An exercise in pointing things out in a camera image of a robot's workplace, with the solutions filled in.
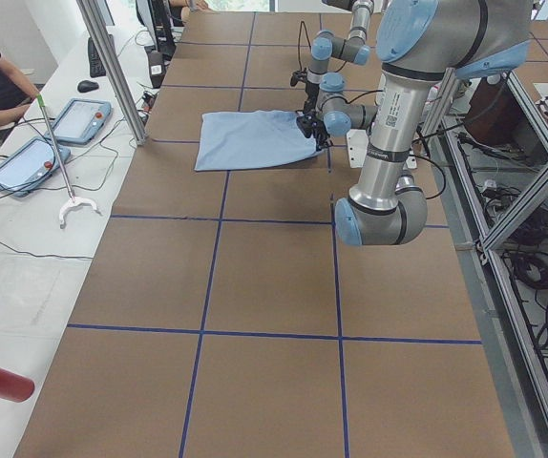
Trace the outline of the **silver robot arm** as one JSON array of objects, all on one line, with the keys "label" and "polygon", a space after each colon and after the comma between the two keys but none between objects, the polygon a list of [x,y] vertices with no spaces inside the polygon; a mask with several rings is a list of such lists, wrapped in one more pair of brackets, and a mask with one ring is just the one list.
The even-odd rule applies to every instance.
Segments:
[{"label": "silver robot arm", "polygon": [[294,72],[290,86],[299,82],[305,84],[306,102],[302,109],[304,115],[313,112],[319,95],[319,85],[329,72],[329,60],[339,59],[344,63],[351,62],[365,65],[369,60],[369,46],[366,44],[370,18],[374,13],[374,2],[371,0],[325,0],[323,4],[346,10],[351,13],[348,37],[336,36],[332,31],[320,30],[312,41],[310,60],[304,68]]},{"label": "silver robot arm", "polygon": [[427,218],[423,191],[406,170],[411,143],[430,89],[452,69],[470,79],[520,66],[529,49],[531,1],[394,1],[380,22],[376,54],[385,77],[376,107],[356,105],[343,95],[345,80],[328,69],[330,59],[363,65],[374,12],[371,1],[334,1],[351,13],[348,36],[318,33],[309,65],[292,81],[306,84],[297,119],[307,138],[324,148],[351,129],[368,134],[359,180],[335,205],[337,234],[348,245],[396,245],[415,239]]}]

